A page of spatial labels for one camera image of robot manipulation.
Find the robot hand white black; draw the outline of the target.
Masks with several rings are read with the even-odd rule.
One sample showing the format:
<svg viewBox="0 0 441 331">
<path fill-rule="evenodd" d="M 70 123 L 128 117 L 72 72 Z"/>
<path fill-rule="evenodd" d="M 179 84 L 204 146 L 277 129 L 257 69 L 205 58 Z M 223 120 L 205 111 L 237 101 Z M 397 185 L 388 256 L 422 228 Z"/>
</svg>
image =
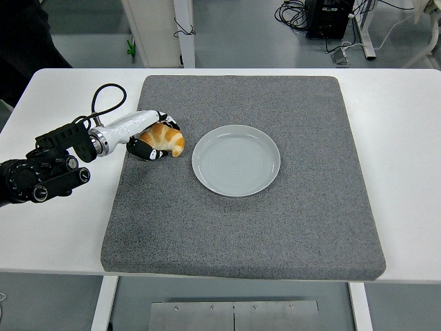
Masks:
<svg viewBox="0 0 441 331">
<path fill-rule="evenodd" d="M 90 130 L 90 136 L 94 135 L 99 143 L 96 148 L 99 157 L 107 156 L 118 144 L 125 143 L 129 153 L 153 161 L 165 156 L 166 151 L 153 148 L 148 143 L 136 139 L 135 136 L 154 124 L 165 124 L 170 128 L 180 130 L 170 115 L 155 110 L 142 110 L 127 114 L 107 126 L 95 127 Z"/>
</svg>

